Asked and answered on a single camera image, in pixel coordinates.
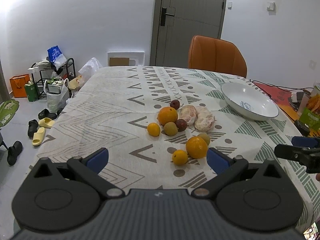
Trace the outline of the black shoe rack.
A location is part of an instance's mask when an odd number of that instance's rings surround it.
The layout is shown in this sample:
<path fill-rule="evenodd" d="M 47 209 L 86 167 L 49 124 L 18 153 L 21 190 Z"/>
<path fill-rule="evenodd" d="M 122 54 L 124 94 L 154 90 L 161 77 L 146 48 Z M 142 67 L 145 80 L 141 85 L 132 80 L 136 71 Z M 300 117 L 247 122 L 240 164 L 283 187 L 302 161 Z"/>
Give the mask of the black shoe rack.
<path fill-rule="evenodd" d="M 33 63 L 30 68 L 28 68 L 28 73 L 30 75 L 32 83 L 35 85 L 37 92 L 37 99 L 45 99 L 46 94 L 44 93 L 44 82 L 47 80 L 64 80 L 66 78 L 71 81 L 75 78 L 75 61 L 74 59 L 68 58 L 66 62 L 59 68 L 56 68 L 52 63 Z"/>

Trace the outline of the black slipper far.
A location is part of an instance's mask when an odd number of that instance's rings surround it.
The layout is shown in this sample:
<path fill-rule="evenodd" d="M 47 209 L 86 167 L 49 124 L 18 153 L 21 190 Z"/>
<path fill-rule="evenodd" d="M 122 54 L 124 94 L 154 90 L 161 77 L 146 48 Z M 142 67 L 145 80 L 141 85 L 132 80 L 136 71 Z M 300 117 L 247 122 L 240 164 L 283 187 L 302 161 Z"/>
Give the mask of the black slipper far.
<path fill-rule="evenodd" d="M 50 118 L 51 120 L 55 120 L 57 118 L 57 114 L 50 112 L 48 109 L 44 109 L 40 111 L 40 113 L 38 114 L 38 119 L 41 120 L 44 118 Z"/>

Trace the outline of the patterned tablecloth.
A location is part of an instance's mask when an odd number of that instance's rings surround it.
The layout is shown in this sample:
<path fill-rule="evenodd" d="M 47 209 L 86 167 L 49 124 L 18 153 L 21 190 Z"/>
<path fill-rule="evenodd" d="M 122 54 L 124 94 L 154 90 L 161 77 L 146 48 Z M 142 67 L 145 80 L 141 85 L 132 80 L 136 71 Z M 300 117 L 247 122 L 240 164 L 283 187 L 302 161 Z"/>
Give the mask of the patterned tablecloth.
<path fill-rule="evenodd" d="M 100 176 L 124 191 L 161 188 L 193 190 L 216 173 L 205 158 L 189 157 L 186 164 L 172 162 L 176 150 L 185 150 L 195 125 L 170 137 L 157 120 L 172 100 L 207 107 L 215 116 L 208 135 L 210 145 L 229 157 L 242 155 L 252 163 L 274 157 L 278 144 L 291 144 L 299 135 L 293 122 L 279 109 L 266 121 L 250 120 L 225 101 L 224 83 L 237 82 L 266 95 L 247 78 L 176 67 L 104 67 L 99 69 L 67 103 L 46 135 L 36 155 L 63 162 L 107 148 L 109 161 Z M 158 137 L 147 132 L 148 124 L 161 128 Z"/>

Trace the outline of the white power adapter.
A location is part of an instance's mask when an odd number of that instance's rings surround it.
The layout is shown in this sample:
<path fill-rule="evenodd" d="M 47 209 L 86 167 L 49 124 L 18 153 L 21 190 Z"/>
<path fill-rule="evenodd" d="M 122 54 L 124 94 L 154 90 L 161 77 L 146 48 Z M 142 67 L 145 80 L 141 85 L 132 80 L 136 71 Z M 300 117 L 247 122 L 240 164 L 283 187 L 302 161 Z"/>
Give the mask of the white power adapter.
<path fill-rule="evenodd" d="M 301 103 L 303 96 L 304 96 L 304 92 L 303 91 L 292 92 L 291 93 L 291 102 L 292 103 Z"/>

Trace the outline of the blue white plastic bag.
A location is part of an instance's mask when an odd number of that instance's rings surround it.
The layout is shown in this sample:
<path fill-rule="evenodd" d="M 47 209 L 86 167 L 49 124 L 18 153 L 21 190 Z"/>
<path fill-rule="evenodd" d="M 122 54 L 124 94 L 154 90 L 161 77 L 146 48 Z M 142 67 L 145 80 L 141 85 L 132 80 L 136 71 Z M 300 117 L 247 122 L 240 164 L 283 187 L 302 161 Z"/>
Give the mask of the blue white plastic bag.
<path fill-rule="evenodd" d="M 58 46 L 53 46 L 47 50 L 49 61 L 57 68 L 59 69 L 62 67 L 67 59 L 65 55 L 62 53 L 60 48 Z"/>

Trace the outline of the large orange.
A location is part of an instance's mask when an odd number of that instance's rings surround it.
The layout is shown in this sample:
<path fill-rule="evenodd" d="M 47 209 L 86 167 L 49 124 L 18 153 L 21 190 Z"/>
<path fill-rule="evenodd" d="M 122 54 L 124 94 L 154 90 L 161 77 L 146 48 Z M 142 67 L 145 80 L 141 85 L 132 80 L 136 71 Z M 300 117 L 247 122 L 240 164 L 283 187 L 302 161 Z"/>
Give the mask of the large orange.
<path fill-rule="evenodd" d="M 164 126 L 169 122 L 176 122 L 178 120 L 178 113 L 172 107 L 163 107 L 157 115 L 157 120 Z"/>
<path fill-rule="evenodd" d="M 185 149 L 193 159 L 201 159 L 206 157 L 208 145 L 201 137 L 191 137 L 185 144 Z"/>

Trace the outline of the white plastic bag with items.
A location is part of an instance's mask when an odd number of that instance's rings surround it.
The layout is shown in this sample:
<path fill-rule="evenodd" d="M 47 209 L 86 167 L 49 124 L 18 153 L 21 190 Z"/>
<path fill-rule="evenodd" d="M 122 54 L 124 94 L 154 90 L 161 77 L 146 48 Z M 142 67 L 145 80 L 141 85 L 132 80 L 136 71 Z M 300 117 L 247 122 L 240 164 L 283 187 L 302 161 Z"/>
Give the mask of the white plastic bag with items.
<path fill-rule="evenodd" d="M 58 84 L 49 84 L 48 80 L 44 82 L 43 91 L 47 97 L 47 109 L 50 112 L 56 113 L 58 110 L 66 106 L 66 101 L 69 98 L 69 80 L 58 80 Z"/>

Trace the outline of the red orange mat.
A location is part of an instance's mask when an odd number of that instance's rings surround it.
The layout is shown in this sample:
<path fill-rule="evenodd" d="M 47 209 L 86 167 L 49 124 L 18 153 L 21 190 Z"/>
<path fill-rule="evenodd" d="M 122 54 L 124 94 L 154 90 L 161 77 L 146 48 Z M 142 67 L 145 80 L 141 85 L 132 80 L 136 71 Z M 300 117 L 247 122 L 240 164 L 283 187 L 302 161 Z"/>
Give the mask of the red orange mat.
<path fill-rule="evenodd" d="M 268 95 L 292 122 L 295 122 L 299 119 L 298 109 L 300 103 L 291 102 L 291 93 L 300 92 L 300 90 L 291 90 L 288 88 L 277 87 L 275 85 L 269 85 L 256 80 L 251 81 L 266 95 Z"/>

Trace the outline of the green-brown round fruit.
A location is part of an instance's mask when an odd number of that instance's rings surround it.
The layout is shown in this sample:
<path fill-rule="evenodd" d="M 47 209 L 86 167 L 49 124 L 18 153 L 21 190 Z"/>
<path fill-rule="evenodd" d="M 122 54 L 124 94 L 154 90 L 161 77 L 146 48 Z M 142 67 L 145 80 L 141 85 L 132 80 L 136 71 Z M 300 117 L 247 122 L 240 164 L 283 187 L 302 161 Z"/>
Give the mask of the green-brown round fruit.
<path fill-rule="evenodd" d="M 178 128 L 174 122 L 168 122 L 164 125 L 164 133 L 167 136 L 173 137 L 178 133 Z"/>
<path fill-rule="evenodd" d="M 210 145 L 211 139 L 207 133 L 200 133 L 198 137 L 202 138 L 208 146 Z"/>

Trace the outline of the orange paper bag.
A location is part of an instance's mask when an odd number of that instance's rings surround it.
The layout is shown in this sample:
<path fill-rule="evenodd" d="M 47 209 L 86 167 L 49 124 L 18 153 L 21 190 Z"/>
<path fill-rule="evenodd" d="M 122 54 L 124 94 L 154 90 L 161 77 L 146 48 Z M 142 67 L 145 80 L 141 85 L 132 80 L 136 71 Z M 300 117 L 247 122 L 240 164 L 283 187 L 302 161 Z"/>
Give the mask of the orange paper bag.
<path fill-rule="evenodd" d="M 24 85 L 30 81 L 29 74 L 17 75 L 10 78 L 12 93 L 15 98 L 26 98 Z"/>

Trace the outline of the white ceramic bowl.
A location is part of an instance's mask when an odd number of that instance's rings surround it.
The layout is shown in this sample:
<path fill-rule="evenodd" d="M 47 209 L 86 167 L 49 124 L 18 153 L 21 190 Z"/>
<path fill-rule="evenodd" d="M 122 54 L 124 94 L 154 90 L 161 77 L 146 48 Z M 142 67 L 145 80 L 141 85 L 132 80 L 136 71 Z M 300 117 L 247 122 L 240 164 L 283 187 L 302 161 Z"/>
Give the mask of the white ceramic bowl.
<path fill-rule="evenodd" d="M 279 115 L 277 105 L 268 96 L 248 85 L 224 83 L 221 92 L 233 110 L 250 120 L 266 121 Z"/>

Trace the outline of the green snack package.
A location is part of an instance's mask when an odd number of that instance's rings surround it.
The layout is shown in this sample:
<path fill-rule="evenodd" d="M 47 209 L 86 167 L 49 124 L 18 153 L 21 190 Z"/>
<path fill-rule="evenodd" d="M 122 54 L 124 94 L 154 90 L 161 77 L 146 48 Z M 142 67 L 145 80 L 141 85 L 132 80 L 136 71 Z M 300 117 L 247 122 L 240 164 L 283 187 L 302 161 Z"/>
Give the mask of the green snack package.
<path fill-rule="evenodd" d="M 319 82 L 314 83 L 313 90 L 308 97 L 308 100 L 303 108 L 302 114 L 299 120 L 306 124 L 310 129 L 319 130 L 319 107 L 320 107 L 320 98 L 319 98 Z"/>

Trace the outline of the small mandarin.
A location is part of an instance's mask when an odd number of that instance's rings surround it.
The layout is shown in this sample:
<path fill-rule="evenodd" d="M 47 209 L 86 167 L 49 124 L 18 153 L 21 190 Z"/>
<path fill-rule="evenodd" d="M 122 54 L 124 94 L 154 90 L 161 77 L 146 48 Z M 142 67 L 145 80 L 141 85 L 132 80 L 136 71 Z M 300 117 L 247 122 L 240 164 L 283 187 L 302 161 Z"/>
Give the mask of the small mandarin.
<path fill-rule="evenodd" d="M 172 162 L 177 166 L 182 166 L 188 161 L 188 154 L 183 150 L 176 150 L 172 154 Z"/>
<path fill-rule="evenodd" d="M 157 123 L 152 122 L 152 123 L 148 124 L 147 132 L 152 137 L 158 137 L 161 133 L 161 128 Z"/>

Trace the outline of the dark red fruit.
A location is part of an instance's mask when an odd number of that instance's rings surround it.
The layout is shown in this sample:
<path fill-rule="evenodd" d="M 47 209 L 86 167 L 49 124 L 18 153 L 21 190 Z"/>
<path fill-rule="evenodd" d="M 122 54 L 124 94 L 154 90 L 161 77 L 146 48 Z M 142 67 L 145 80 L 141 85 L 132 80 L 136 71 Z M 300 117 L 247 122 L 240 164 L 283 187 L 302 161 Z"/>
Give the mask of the dark red fruit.
<path fill-rule="evenodd" d="M 170 107 L 174 108 L 175 110 L 178 110 L 180 108 L 180 101 L 179 100 L 172 100 L 170 102 Z"/>
<path fill-rule="evenodd" d="M 188 127 L 187 122 L 183 119 L 178 119 L 175 124 L 179 132 L 185 131 Z"/>

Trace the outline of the peeled pomelo piece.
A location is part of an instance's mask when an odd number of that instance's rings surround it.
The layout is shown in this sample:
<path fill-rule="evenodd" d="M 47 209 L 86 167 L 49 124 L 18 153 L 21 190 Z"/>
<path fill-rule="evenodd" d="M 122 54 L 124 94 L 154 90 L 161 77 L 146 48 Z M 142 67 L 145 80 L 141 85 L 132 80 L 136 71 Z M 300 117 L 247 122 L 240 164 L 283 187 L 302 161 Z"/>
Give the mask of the peeled pomelo piece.
<path fill-rule="evenodd" d="M 179 118 L 184 120 L 188 126 L 194 124 L 197 118 L 197 111 L 193 105 L 185 105 L 181 108 Z"/>
<path fill-rule="evenodd" d="M 215 123 L 215 116 L 207 107 L 196 106 L 197 118 L 195 128 L 200 132 L 207 132 L 212 129 Z"/>

